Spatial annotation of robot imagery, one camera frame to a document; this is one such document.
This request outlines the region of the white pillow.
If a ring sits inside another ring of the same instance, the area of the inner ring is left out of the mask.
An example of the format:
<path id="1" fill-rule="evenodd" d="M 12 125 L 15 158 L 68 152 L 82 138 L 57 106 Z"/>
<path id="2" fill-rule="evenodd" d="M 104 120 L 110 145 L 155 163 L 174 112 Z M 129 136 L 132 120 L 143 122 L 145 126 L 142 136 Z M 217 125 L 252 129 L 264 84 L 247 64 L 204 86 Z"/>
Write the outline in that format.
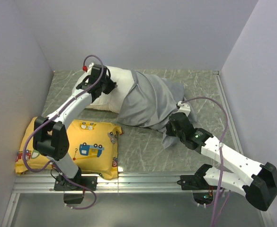
<path id="1" fill-rule="evenodd" d="M 98 93 L 98 83 L 102 75 L 106 75 L 108 70 L 111 72 L 111 79 L 117 83 L 117 88 L 108 95 L 104 93 L 100 95 Z M 85 108 L 92 108 L 119 113 L 133 86 L 133 71 L 95 64 L 92 70 L 89 73 L 84 73 L 74 86 L 71 94 L 74 99 L 72 108 L 78 110 L 78 112 Z"/>

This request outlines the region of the grey pillowcase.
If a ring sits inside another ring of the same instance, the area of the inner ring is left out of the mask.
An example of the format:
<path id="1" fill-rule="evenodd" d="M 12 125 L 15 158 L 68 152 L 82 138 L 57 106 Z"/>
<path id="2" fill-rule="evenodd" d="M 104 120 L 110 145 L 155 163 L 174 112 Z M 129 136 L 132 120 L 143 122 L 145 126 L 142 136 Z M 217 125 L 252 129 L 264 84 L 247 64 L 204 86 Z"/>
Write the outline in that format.
<path id="1" fill-rule="evenodd" d="M 169 116 L 178 111 L 178 102 L 185 100 L 183 84 L 135 70 L 131 74 L 134 84 L 123 100 L 117 121 L 159 131 L 163 133 L 163 147 L 171 147 L 179 139 L 166 134 L 166 125 Z"/>

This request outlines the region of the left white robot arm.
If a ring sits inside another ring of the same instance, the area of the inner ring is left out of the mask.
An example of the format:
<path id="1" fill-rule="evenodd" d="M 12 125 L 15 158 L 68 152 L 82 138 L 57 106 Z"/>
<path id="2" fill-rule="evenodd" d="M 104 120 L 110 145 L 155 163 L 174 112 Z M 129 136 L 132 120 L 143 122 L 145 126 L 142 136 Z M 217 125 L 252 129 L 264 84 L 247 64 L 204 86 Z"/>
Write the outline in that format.
<path id="1" fill-rule="evenodd" d="M 116 87 L 106 66 L 93 65 L 62 106 L 46 118 L 39 116 L 35 119 L 33 148 L 52 161 L 71 190 L 81 187 L 82 177 L 80 168 L 68 154 L 67 129 L 83 109 Z"/>

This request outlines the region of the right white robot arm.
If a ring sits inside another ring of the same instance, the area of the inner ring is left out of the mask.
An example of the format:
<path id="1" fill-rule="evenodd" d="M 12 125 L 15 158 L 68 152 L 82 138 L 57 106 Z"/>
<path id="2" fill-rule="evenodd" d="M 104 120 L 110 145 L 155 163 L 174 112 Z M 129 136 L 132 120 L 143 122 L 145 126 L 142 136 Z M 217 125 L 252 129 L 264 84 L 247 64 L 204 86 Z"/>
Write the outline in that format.
<path id="1" fill-rule="evenodd" d="M 277 196 L 277 168 L 245 157 L 202 128 L 194 128 L 184 113 L 174 113 L 167 124 L 169 136 L 198 154 L 218 162 L 220 170 L 203 164 L 194 175 L 182 175 L 178 184 L 183 190 L 224 188 L 246 198 L 255 208 L 267 211 Z"/>

